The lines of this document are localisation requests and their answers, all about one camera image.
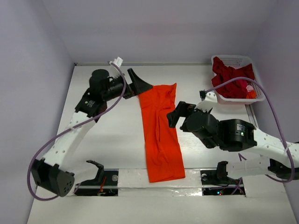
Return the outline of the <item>orange t shirt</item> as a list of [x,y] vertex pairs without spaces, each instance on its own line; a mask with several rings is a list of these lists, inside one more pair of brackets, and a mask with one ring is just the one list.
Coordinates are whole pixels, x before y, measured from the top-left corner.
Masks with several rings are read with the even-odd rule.
[[175,109],[177,84],[155,85],[138,96],[150,183],[185,178],[177,131],[170,128],[167,114]]

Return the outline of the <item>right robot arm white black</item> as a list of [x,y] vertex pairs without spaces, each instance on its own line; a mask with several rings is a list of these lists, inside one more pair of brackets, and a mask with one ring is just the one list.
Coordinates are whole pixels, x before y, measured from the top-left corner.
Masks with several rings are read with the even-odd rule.
[[180,117],[185,119],[180,129],[192,133],[206,148],[260,155],[258,159],[241,162],[220,161],[213,180],[226,183],[230,179],[255,175],[274,175],[278,182],[298,180],[298,143],[283,143],[241,119],[217,120],[210,111],[197,109],[184,101],[167,114],[169,127],[175,128]]

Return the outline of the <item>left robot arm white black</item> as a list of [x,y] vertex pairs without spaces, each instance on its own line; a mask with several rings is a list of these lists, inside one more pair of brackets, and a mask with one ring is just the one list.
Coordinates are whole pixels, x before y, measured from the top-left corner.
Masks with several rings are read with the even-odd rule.
[[55,198],[66,196],[74,185],[74,174],[65,168],[65,162],[71,156],[85,135],[98,122],[101,116],[112,110],[116,104],[108,107],[108,101],[128,99],[149,91],[153,86],[139,78],[133,69],[128,69],[131,83],[128,84],[122,72],[112,77],[105,69],[92,72],[89,87],[75,107],[75,112],[66,129],[49,140],[42,149],[53,143],[51,149],[41,159],[33,157],[27,172],[27,185],[32,192],[30,180],[38,187],[51,193]]

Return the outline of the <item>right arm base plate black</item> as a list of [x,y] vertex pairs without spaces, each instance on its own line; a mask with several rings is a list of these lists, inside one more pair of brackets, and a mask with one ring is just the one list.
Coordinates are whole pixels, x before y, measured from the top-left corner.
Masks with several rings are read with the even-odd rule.
[[217,177],[216,169],[200,171],[202,193],[204,196],[246,195],[243,180]]

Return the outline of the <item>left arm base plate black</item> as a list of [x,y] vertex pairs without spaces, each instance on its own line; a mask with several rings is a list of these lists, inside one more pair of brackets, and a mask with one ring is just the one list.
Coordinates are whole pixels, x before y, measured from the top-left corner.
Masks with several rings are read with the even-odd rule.
[[118,169],[104,169],[100,178],[82,181],[75,185],[76,196],[118,196]]

